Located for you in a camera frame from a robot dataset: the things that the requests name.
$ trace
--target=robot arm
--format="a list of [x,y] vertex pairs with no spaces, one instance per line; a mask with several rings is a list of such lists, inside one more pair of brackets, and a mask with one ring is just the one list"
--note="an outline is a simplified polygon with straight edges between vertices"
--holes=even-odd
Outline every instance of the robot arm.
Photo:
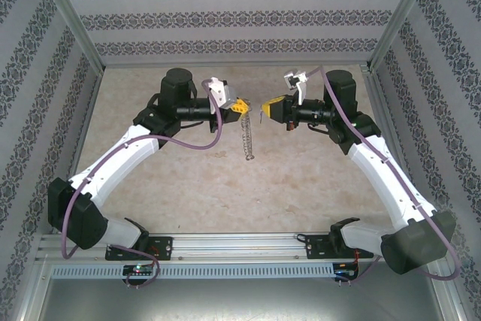
[[[296,74],[304,77],[296,79]],[[351,124],[389,159],[420,206],[450,240],[454,233],[455,220],[448,212],[437,212],[435,207],[421,196],[392,158],[374,121],[368,115],[358,112],[352,75],[348,71],[330,71],[327,76]],[[294,84],[305,85],[304,78],[305,73],[290,71],[286,75],[286,82],[294,89]],[[387,162],[349,130],[336,111],[327,89],[324,91],[323,101],[320,101],[304,99],[305,88],[297,88],[294,95],[283,95],[265,103],[262,106],[263,113],[279,123],[285,123],[288,131],[297,128],[300,123],[308,123],[311,127],[325,125],[330,139],[340,146],[343,153],[357,164],[372,183],[392,222],[392,227],[383,228],[357,218],[340,221],[331,227],[330,239],[333,248],[359,248],[381,255],[389,267],[399,274],[444,257],[446,246],[418,211],[417,207],[420,206],[412,203]]]
[[[220,108],[222,121],[237,121],[247,112],[248,107],[235,96],[234,90],[225,81],[213,77],[209,90]],[[101,208],[113,189],[148,156],[162,148],[166,141],[147,138],[128,145],[133,138],[145,135],[163,135],[169,138],[181,129],[183,121],[208,121],[211,132],[217,128],[216,115],[208,98],[197,98],[197,90],[192,82],[192,74],[185,69],[171,69],[162,79],[161,91],[155,94],[137,117],[134,125],[93,165],[64,181],[55,179],[48,190],[48,220],[50,225],[62,230],[65,210],[73,193],[81,183],[89,182],[82,189],[74,203],[68,223],[67,236],[82,249],[97,243],[116,244],[143,251],[148,232],[129,219],[119,220],[104,215]],[[125,144],[125,149],[113,150]],[[90,171],[100,163],[104,165],[92,179]]]

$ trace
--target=cable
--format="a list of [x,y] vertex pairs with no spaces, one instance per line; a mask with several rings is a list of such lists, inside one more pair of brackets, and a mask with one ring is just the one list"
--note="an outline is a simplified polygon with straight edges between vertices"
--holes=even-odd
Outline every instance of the cable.
[[[70,220],[70,214],[72,212],[72,209],[74,208],[74,203],[77,200],[78,196],[80,195],[80,192],[82,192],[82,189],[90,182],[92,177],[97,173],[97,171],[105,164],[107,161],[112,158],[115,154],[120,152],[121,150],[125,149],[127,146],[137,142],[141,141],[143,139],[159,139],[160,141],[167,141],[167,142],[172,142],[175,144],[178,144],[182,147],[189,148],[191,150],[208,150],[209,148],[212,148],[217,144],[217,142],[220,139],[220,135],[222,134],[222,116],[220,113],[219,105],[216,103],[216,99],[213,97],[209,90],[208,83],[210,82],[210,79],[206,79],[202,81],[202,87],[204,88],[205,92],[207,93],[207,96],[209,97],[210,101],[212,102],[215,113],[216,113],[216,118],[217,118],[217,133],[216,137],[213,139],[212,142],[210,142],[208,145],[205,146],[195,146],[192,144],[187,144],[182,141],[178,141],[177,139],[170,138],[170,137],[165,137],[164,135],[141,135],[136,138],[132,138],[125,142],[124,144],[119,145],[117,148],[114,148],[111,152],[109,152],[98,164],[89,172],[89,174],[83,179],[82,183],[78,186],[78,188],[75,190],[74,194],[72,195],[72,198],[70,199],[67,209],[65,210],[65,216],[63,219],[63,224],[62,224],[62,241],[61,241],[61,251],[62,251],[62,256],[64,259],[70,259],[74,253],[77,251],[78,246],[75,246],[70,253],[67,253],[67,230],[68,230],[68,221]],[[134,253],[138,253],[140,251],[136,250],[131,250],[127,249]]]
[[202,123],[204,123],[203,120],[201,120],[200,122],[197,122],[197,123],[193,123],[193,124],[188,124],[187,126],[181,126],[180,129],[188,129],[188,128],[193,128],[193,127],[196,127],[196,126],[199,126],[201,125]]
[[378,256],[359,276],[352,280],[351,283],[357,283],[360,279],[366,277],[366,274],[369,274],[370,272],[372,272],[372,270],[374,270],[380,259],[381,256]]
[[315,131],[315,132],[318,132],[318,133],[323,133],[324,135],[328,135],[329,132],[328,131],[324,131],[322,129],[317,129],[316,126],[312,123],[308,123],[307,124],[307,127],[308,129],[310,129],[311,131]]
[[425,218],[426,222],[428,222],[429,226],[436,232],[436,235],[441,239],[443,244],[446,246],[449,254],[451,255],[454,264],[455,264],[455,270],[453,271],[452,274],[449,276],[438,276],[436,274],[429,274],[426,271],[420,270],[421,273],[424,275],[434,279],[434,280],[439,280],[439,281],[449,281],[449,280],[454,280],[459,274],[461,273],[461,261],[459,261],[458,256],[456,255],[456,251],[454,247],[451,245],[451,243],[447,240],[447,238],[444,236],[442,231],[437,227],[436,223],[430,218],[430,216],[426,213],[426,211],[422,208],[421,204],[418,202],[416,197],[414,196],[413,192],[409,188],[409,186],[404,182],[402,176],[399,174],[398,170],[396,167],[390,162],[389,158],[384,156],[375,146],[373,146],[359,131],[352,126],[351,122],[347,118],[346,114],[343,111],[343,108],[340,106],[339,101],[336,98],[336,95],[334,94],[334,90],[331,87],[331,84],[329,83],[329,79],[327,75],[325,74],[324,68],[322,66],[314,69],[310,73],[306,74],[306,77],[310,77],[311,75],[315,74],[316,72],[321,71],[322,79],[324,80],[324,85],[325,88],[328,90],[329,95],[331,96],[331,99],[334,103],[334,106],[337,109],[337,112],[339,113],[340,117],[346,123],[347,128],[354,133],[354,135],[361,140],[362,143],[364,143],[370,150],[372,150],[378,157],[381,158],[383,162],[385,162],[389,169],[392,171],[400,185],[403,187],[403,190],[409,195],[410,200],[414,205],[416,206],[417,210],[421,213],[421,215]]
[[155,264],[156,266],[156,273],[147,281],[145,281],[144,283],[142,283],[141,285],[132,285],[129,280],[130,280],[130,277],[134,274],[134,273],[130,273],[127,275],[127,278],[126,278],[126,285],[127,287],[134,287],[136,289],[140,289],[142,287],[145,287],[147,285],[149,285],[150,283],[152,283],[160,274],[160,264],[159,264],[159,261],[156,259],[155,256],[153,255],[150,255],[149,253],[145,253],[145,252],[142,252],[142,251],[137,251],[137,250],[133,250],[132,248],[127,248],[127,247],[124,247],[124,246],[120,246],[119,244],[111,244],[111,247],[114,247],[114,248],[118,248],[119,250],[122,250],[122,251],[126,251],[126,252],[130,252],[130,253],[137,253],[138,255],[141,255],[141,256],[144,256],[144,257],[147,257],[149,259],[152,259],[152,265]]
[[357,248],[354,250],[354,255],[355,255],[355,259],[352,264],[355,265],[354,272],[356,272],[356,271],[359,271],[359,250]]
[[302,242],[303,244],[306,243],[306,235],[303,233],[299,233],[295,236],[295,239],[298,240],[299,242]]

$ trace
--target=floor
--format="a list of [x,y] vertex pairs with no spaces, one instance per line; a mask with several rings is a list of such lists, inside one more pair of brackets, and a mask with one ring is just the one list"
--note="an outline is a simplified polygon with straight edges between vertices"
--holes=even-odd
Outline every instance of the floor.
[[[227,124],[211,150],[167,144],[140,164],[112,192],[104,212],[129,217],[160,233],[314,232],[347,217],[386,225],[387,212],[367,178],[328,136],[300,126],[286,132],[269,119],[259,122],[262,103],[288,93],[284,73],[293,67],[190,68],[200,82],[227,80],[237,96],[249,99],[255,158],[247,161],[240,123]],[[314,66],[297,67],[310,71]],[[358,109],[372,116],[357,65],[332,66],[353,74]],[[79,170],[87,168],[132,124],[150,96],[159,91],[168,68],[106,69]],[[322,78],[313,76],[307,98],[322,98]],[[207,125],[181,131],[192,144],[213,139]]]
[[120,280],[51,280],[40,320],[65,315],[68,321],[444,319],[427,277],[400,276],[384,264],[352,287],[328,278],[160,280],[132,296]]

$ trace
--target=gray metal panel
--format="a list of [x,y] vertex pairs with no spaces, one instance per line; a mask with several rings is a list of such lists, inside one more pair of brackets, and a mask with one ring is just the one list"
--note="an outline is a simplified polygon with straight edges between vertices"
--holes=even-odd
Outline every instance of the gray metal panel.
[[118,280],[51,280],[45,321],[443,319],[431,281],[378,265],[358,286],[331,280],[159,280],[127,289]]

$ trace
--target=black mounting base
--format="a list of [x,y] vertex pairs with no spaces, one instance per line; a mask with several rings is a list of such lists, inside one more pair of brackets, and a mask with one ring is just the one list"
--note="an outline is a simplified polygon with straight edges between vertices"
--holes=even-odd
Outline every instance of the black mounting base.
[[[334,250],[329,235],[298,235],[298,240],[306,244],[307,259],[354,259],[355,250],[345,247]],[[374,254],[364,250],[359,251],[360,259],[372,259]]]
[[[159,261],[170,261],[172,255],[172,237],[149,237],[145,253],[153,255]],[[137,253],[126,252],[115,247],[107,247],[105,251],[107,261],[142,261],[149,260]]]
[[359,276],[359,263],[333,263],[334,281],[349,282]]

